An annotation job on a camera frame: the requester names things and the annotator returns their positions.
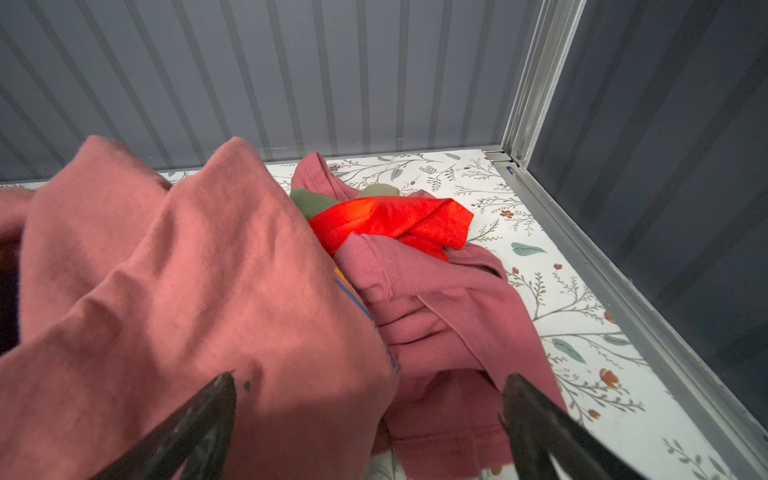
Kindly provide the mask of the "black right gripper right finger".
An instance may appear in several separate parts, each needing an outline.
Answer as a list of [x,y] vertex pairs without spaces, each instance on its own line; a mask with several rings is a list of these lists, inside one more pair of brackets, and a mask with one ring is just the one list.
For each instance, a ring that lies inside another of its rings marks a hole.
[[521,479],[641,479],[524,376],[507,377],[500,423]]

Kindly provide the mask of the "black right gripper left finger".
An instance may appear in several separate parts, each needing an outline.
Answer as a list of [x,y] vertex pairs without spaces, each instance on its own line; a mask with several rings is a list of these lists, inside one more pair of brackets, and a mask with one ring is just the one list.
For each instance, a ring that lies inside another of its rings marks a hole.
[[232,439],[237,392],[224,372],[95,479],[219,479]]

